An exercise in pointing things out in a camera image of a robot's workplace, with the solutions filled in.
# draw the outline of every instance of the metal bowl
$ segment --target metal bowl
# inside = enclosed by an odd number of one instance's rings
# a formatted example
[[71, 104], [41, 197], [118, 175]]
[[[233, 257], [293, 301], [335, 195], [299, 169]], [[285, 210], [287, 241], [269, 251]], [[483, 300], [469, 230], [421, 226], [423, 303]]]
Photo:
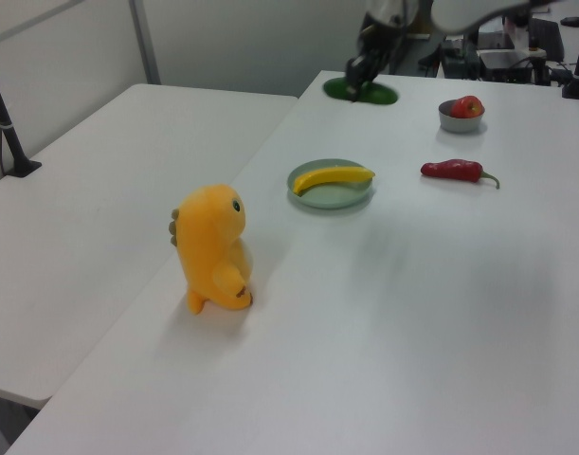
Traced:
[[448, 100], [439, 105], [439, 117], [441, 118], [441, 128], [451, 133], [469, 133], [479, 128], [482, 115], [485, 113], [485, 108], [477, 117], [472, 118], [455, 118], [449, 116], [451, 106], [456, 100]]

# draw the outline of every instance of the red chili pepper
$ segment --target red chili pepper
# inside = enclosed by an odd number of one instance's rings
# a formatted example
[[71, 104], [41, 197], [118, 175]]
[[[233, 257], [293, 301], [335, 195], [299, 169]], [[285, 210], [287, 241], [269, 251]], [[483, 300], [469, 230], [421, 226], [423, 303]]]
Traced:
[[466, 180], [477, 183], [480, 178], [491, 178], [496, 181], [499, 190], [499, 180], [486, 173], [482, 166], [475, 161], [465, 159], [450, 159], [442, 163], [426, 163], [422, 166], [422, 174], [428, 177], [452, 178], [454, 180]]

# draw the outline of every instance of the yellow plush toy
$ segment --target yellow plush toy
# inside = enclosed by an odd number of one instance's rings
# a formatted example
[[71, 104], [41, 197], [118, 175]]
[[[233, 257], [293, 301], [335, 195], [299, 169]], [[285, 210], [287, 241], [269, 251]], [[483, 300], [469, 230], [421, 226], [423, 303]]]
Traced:
[[191, 312], [203, 311], [206, 300], [229, 310], [251, 305], [251, 267], [240, 239], [244, 207], [236, 191], [228, 185], [200, 188], [184, 199], [172, 218], [169, 231], [188, 281]]

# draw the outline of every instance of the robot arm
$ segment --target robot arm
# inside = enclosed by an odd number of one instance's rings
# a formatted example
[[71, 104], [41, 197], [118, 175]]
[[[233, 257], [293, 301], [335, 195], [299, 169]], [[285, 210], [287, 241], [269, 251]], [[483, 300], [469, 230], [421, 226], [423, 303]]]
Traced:
[[[552, 0], [434, 0], [433, 24], [447, 34], [463, 34], [504, 13], [546, 5]], [[394, 57], [401, 38], [424, 0], [367, 0], [358, 33], [358, 56], [346, 63], [345, 80], [352, 101]]]

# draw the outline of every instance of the apple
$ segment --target apple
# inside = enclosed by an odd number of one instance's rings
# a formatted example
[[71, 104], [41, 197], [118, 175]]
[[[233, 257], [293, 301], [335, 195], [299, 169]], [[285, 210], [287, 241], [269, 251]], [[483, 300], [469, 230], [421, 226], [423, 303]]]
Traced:
[[482, 113], [482, 102], [480, 102], [477, 97], [468, 95], [453, 103], [449, 116], [455, 118], [474, 118], [480, 116]]

